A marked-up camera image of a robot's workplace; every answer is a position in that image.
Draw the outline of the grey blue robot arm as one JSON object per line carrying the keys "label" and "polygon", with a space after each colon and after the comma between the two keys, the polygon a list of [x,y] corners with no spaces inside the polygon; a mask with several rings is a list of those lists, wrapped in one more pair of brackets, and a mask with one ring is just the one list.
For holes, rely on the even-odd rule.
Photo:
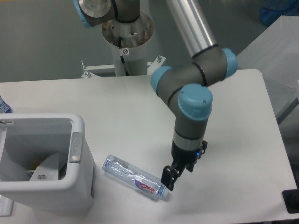
{"label": "grey blue robot arm", "polygon": [[[235,74],[238,62],[230,49],[218,46],[197,1],[166,3],[192,58],[191,64],[178,69],[161,66],[150,79],[154,92],[175,115],[173,162],[164,167],[161,177],[162,184],[173,190],[183,171],[192,172],[206,150],[204,135],[213,101],[209,86]],[[154,28],[152,20],[141,12],[140,1],[76,0],[74,6],[84,26],[102,26],[117,76],[147,75],[143,47]]]}

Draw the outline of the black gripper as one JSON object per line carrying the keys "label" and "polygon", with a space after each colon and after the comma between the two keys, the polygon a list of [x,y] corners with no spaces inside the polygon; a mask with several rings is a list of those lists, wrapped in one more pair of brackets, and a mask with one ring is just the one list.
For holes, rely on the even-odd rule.
{"label": "black gripper", "polygon": [[161,183],[168,190],[173,191],[175,182],[182,175],[183,170],[186,169],[192,173],[197,160],[201,158],[206,149],[207,142],[205,140],[199,144],[199,147],[191,151],[180,148],[173,141],[171,146],[173,162],[171,166],[165,166],[163,168]]}

